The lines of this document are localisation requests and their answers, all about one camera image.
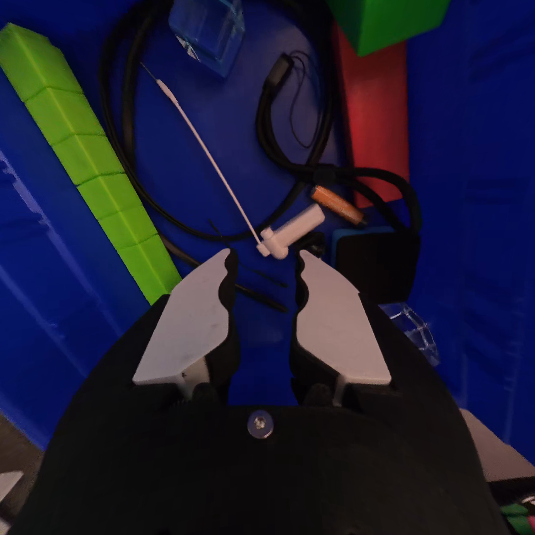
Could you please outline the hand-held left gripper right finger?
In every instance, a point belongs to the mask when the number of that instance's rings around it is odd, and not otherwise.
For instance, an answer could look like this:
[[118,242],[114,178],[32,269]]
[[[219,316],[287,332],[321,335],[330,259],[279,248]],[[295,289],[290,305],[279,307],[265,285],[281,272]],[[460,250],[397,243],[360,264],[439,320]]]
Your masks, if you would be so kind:
[[391,373],[359,291],[310,252],[301,250],[296,259],[290,369],[298,403],[317,385],[339,407],[357,403],[358,395],[392,395]]

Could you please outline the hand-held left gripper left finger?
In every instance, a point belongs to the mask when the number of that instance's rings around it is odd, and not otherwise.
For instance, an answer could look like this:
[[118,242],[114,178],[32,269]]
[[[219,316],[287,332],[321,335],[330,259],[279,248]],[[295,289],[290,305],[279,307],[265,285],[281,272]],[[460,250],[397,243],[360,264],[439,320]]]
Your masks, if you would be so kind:
[[240,365],[233,308],[238,258],[219,251],[171,291],[132,378],[135,385],[175,385],[191,399],[197,385],[228,390]]

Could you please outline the white plastic stick tool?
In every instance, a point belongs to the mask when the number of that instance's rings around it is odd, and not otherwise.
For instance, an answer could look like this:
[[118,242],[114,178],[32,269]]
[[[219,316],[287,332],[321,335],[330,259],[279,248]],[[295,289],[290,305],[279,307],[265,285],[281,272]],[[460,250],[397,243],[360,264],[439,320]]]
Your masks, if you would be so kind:
[[219,166],[217,165],[210,151],[208,150],[205,143],[201,139],[196,128],[191,123],[189,117],[187,117],[181,105],[178,103],[177,98],[174,96],[174,94],[171,92],[168,86],[161,79],[155,77],[151,73],[151,71],[145,66],[143,62],[140,62],[140,65],[154,79],[154,81],[157,83],[160,90],[162,90],[162,92],[174,105],[174,107],[179,112],[180,116],[184,119],[184,122],[186,123],[186,125],[191,130],[193,136],[195,137],[198,144],[202,148],[210,164],[214,168],[215,172],[217,173],[218,177],[223,183],[225,189],[229,193],[232,201],[237,207],[239,213],[244,219],[249,231],[251,231],[252,236],[256,241],[256,244],[257,244],[256,247],[257,247],[258,252],[263,257],[271,256],[278,260],[282,260],[286,258],[289,253],[289,247],[292,244],[295,244],[298,240],[303,238],[306,234],[308,234],[309,232],[311,232],[312,230],[314,230],[316,227],[318,227],[320,224],[324,222],[325,215],[321,207],[316,203],[308,206],[304,211],[300,212],[298,215],[291,218],[291,220],[286,222],[277,230],[273,230],[270,226],[268,226],[267,228],[262,230],[260,233],[255,231],[249,218],[245,214],[245,211],[243,210],[240,202],[238,201],[234,191],[232,190],[230,184],[225,179]]

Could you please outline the blue plastic bin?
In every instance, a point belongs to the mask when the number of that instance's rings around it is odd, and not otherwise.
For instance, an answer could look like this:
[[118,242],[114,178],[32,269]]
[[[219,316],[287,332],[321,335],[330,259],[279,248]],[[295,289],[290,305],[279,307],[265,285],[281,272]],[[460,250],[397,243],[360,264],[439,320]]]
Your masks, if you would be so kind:
[[[102,121],[101,46],[132,1],[1,1],[15,23],[65,55]],[[269,3],[244,2],[247,35],[227,80],[195,65],[166,20],[146,51],[249,213],[262,221],[293,184],[258,146],[264,78],[307,39]],[[408,42],[410,181],[422,250],[409,299],[437,342],[438,370],[461,407],[534,462],[534,2],[451,1],[443,24]],[[244,224],[168,100],[141,73],[138,162],[151,194],[188,224]],[[234,245],[249,287],[239,295],[242,362],[231,402],[290,405],[295,309],[292,255]],[[82,380],[149,305],[1,72],[1,413],[40,449]]]

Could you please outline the clear faceted ball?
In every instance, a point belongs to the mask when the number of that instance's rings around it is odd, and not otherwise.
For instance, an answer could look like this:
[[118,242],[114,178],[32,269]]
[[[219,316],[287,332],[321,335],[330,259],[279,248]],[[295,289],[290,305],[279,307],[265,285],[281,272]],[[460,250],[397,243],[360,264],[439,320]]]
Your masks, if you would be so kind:
[[440,363],[439,352],[430,327],[408,304],[381,304],[380,308],[407,338],[420,350],[427,361],[436,368]]

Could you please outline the black block blue edge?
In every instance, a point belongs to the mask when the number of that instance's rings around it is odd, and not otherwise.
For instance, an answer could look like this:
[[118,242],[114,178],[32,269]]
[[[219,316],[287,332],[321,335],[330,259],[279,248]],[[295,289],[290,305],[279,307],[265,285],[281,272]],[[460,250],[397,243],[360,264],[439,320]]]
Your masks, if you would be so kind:
[[421,238],[389,226],[332,233],[331,265],[376,304],[401,303],[410,297]]

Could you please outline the orange tube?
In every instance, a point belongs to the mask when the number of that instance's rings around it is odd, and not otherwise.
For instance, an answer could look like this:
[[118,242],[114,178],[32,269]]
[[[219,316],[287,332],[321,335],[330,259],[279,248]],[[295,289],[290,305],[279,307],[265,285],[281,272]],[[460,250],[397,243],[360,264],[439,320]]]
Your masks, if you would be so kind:
[[316,185],[312,188],[310,197],[357,228],[365,228],[368,225],[363,211],[328,188]]

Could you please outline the lime green segmented bar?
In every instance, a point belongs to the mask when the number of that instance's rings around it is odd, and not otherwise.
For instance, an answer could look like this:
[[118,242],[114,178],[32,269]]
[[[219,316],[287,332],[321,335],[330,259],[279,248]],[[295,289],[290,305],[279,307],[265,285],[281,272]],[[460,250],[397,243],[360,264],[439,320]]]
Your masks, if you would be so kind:
[[181,277],[61,50],[13,23],[1,68],[150,305]]

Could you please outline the red block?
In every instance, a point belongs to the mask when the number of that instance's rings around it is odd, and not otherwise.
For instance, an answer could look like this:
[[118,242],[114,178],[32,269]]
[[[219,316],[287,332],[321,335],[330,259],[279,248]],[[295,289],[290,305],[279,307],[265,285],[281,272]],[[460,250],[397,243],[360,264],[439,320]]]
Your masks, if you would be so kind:
[[336,23],[332,42],[351,165],[390,171],[408,182],[406,44],[359,57]]

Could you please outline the clear plastic cube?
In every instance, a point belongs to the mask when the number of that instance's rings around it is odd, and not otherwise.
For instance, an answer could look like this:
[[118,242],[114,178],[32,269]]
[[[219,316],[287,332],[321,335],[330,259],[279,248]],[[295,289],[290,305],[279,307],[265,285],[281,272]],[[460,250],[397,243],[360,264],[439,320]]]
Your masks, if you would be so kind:
[[241,1],[174,1],[168,21],[189,57],[228,77],[245,36]]

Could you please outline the green block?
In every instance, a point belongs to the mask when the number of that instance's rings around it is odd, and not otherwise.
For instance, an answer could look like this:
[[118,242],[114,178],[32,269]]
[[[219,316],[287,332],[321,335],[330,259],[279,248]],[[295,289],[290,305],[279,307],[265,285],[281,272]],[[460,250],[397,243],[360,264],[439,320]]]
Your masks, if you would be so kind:
[[439,27],[450,1],[326,1],[357,56]]

